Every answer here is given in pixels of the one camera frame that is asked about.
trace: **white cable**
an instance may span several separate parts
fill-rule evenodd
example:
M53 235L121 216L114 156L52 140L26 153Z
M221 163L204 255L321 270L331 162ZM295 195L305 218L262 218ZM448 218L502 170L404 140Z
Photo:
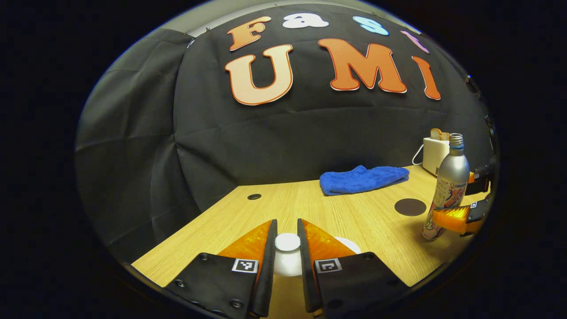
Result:
M417 151L417 153L413 156L413 158L412 158L412 164L414 164L414 165L420 165L421 163L423 163L423 161L421 161L421 162L419 162L419 163L417 163L417 164L413 162L413 161L416 159L416 156L421 152L421 149L422 149L422 148L424 148L424 145L423 145L423 144L421 144L420 149L419 149L419 150Z

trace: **silver bottle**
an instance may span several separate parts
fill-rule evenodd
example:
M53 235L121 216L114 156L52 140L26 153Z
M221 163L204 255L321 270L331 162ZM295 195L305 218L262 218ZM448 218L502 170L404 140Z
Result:
M433 222L433 210L460 206L467 190L470 171L467 158L464 155L463 136L456 133L450 134L449 154L439 166L435 195L421 231L426 239L434 240L445 232L445 228L439 227Z

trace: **black fabric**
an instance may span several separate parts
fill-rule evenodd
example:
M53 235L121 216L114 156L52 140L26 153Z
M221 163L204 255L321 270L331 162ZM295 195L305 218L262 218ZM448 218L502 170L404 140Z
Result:
M282 26L284 16L302 12L330 25ZM272 20L261 39L230 52L227 32L264 15ZM379 22L390 35L364 30L353 16ZM407 92L385 92L379 78L371 90L361 82L356 91L334 91L331 57L318 45L325 38L346 40L362 54L370 43L389 47ZM134 261L238 185L411 165L434 127L463 134L471 167L492 155L486 108L466 87L465 70L433 41L388 20L340 6L289 5L241 16L189 45L192 39L161 29L141 39L102 76L81 116L79 191L95 229L122 260ZM238 103L225 65L254 54L254 84L268 86L273 68L262 52L281 44L293 46L290 91L268 104ZM431 65L441 100L426 97L412 56Z

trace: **black backdrop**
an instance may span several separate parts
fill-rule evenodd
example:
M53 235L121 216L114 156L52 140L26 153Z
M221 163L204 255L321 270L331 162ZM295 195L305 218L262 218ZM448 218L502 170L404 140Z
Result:
M288 29L284 17L318 14L329 26ZM231 52L239 25L261 16L260 40ZM364 30L354 16L380 23ZM423 52L401 31L419 38ZM392 50L403 94L361 83L335 91L320 39ZM486 107L464 82L467 72L443 48L396 23L334 5L288 5L240 16L193 37L156 30L136 42L102 76L83 110L77 135L78 186L87 213L118 258L133 262L238 185L318 179L358 165L408 166L433 127L462 133L472 168L492 155ZM259 106L232 97L225 65L248 54L257 87L274 81L267 48L291 44L291 90ZM421 71L431 66L441 100L428 98Z
M181 317L160 306L163 300L116 263L95 235L76 190L73 144L84 102L108 65L188 5L7 3L12 81L6 92L15 107L5 108L3 128L7 193L15 205L4 215L6 315ZM502 132L505 183L486 231L397 317L423 316L432 304L442 304L434 311L443 317L560 317L562 242L552 238L560 214L548 212L561 212L561 157L555 138L526 136L525 127L560 133L562 99L553 92L561 92L561 10L517 1L380 6L475 71L489 105L498 105L491 111Z

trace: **screw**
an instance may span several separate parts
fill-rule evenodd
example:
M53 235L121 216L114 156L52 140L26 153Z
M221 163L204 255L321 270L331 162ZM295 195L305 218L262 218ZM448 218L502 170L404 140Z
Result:
M184 283L183 280L181 280L181 279L175 279L175 284L176 284L179 288L185 288L185 283Z
M232 299L230 301L230 306L233 307L233 308L236 308L236 309L240 309L240 308L244 307L244 304L240 300Z

